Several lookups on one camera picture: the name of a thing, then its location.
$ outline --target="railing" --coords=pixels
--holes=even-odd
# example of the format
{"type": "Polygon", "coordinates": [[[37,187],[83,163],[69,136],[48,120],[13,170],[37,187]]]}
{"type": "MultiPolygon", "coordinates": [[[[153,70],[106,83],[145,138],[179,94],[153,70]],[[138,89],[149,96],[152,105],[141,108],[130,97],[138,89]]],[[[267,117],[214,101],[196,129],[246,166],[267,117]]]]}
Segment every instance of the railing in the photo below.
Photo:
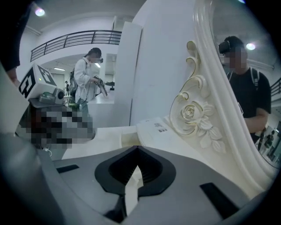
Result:
{"type": "Polygon", "coordinates": [[[63,35],[34,48],[31,51],[30,61],[53,51],[81,44],[119,45],[121,34],[121,31],[114,30],[87,30],[63,35]]]}
{"type": "Polygon", "coordinates": [[[271,96],[281,93],[281,78],[271,86],[271,96]]]}

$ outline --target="ceiling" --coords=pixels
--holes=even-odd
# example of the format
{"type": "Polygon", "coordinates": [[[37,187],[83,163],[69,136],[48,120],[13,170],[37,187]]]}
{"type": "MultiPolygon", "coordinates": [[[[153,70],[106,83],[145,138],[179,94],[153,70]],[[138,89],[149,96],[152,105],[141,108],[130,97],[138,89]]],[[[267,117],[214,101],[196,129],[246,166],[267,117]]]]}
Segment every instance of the ceiling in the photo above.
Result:
{"type": "Polygon", "coordinates": [[[250,60],[273,66],[278,59],[269,33],[255,16],[238,0],[217,0],[213,16],[213,36],[216,46],[228,36],[237,36],[243,43],[254,43],[248,51],[250,60]]]}
{"type": "MultiPolygon", "coordinates": [[[[63,58],[59,58],[50,62],[46,62],[42,64],[42,66],[46,69],[48,69],[51,73],[56,74],[69,74],[73,68],[75,67],[75,64],[79,59],[81,59],[84,56],[84,54],[77,54],[77,55],[71,55],[63,58]],[[60,68],[65,69],[65,71],[56,70],[54,68],[60,68]]],[[[116,62],[116,55],[115,54],[106,54],[106,68],[105,68],[105,74],[114,74],[114,68],[115,68],[115,62],[116,62]]],[[[92,66],[92,70],[94,73],[99,73],[100,69],[96,66],[92,66]]]]}
{"type": "Polygon", "coordinates": [[[60,20],[80,14],[93,16],[135,16],[146,0],[41,0],[38,6],[45,15],[30,14],[28,26],[40,31],[60,20]]]}

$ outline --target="ceiling light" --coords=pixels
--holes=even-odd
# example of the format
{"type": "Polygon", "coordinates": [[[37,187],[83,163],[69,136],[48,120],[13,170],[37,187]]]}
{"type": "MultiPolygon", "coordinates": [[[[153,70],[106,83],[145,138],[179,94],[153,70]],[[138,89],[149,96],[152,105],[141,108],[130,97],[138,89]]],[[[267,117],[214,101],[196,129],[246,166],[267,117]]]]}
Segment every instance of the ceiling light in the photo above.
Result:
{"type": "Polygon", "coordinates": [[[60,69],[60,68],[54,68],[54,69],[61,70],[61,71],[65,71],[65,69],[60,69]]]}
{"type": "Polygon", "coordinates": [[[45,11],[44,11],[44,9],[38,8],[38,9],[36,9],[35,14],[37,16],[43,16],[45,14],[45,11]]]}
{"type": "Polygon", "coordinates": [[[249,50],[254,50],[256,48],[256,46],[253,43],[249,43],[246,45],[246,48],[249,50]]]}

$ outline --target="ornate mirror frame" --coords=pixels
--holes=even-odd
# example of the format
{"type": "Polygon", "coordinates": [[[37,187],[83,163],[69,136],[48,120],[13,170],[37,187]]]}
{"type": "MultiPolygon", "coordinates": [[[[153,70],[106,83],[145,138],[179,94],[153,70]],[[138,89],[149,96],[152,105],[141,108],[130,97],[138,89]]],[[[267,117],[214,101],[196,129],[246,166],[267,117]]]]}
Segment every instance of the ornate mirror frame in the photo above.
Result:
{"type": "Polygon", "coordinates": [[[214,104],[236,163],[249,183],[259,191],[269,188],[278,169],[271,166],[256,149],[243,115],[236,103],[212,37],[215,0],[197,0],[193,15],[195,42],[201,59],[200,74],[208,82],[214,104]]]}

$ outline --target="black opening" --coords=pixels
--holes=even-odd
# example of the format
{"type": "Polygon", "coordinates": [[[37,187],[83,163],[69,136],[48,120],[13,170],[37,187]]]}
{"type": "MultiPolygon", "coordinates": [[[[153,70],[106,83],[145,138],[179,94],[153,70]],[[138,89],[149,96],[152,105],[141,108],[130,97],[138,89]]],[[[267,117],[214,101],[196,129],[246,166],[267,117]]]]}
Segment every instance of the black opening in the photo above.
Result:
{"type": "Polygon", "coordinates": [[[106,192],[120,196],[115,209],[105,214],[115,222],[120,223],[127,216],[125,186],[137,166],[141,170],[144,183],[138,189],[138,197],[161,194],[176,177],[176,169],[170,161],[142,146],[133,146],[100,163],[95,170],[96,180],[106,192]]]}
{"type": "Polygon", "coordinates": [[[200,188],[223,219],[230,217],[239,210],[213,183],[200,185],[200,188]]]}
{"type": "Polygon", "coordinates": [[[72,170],[75,170],[78,168],[79,168],[79,166],[77,166],[77,165],[69,165],[69,166],[57,168],[57,171],[59,174],[61,174],[61,173],[72,171],[72,170]]]}

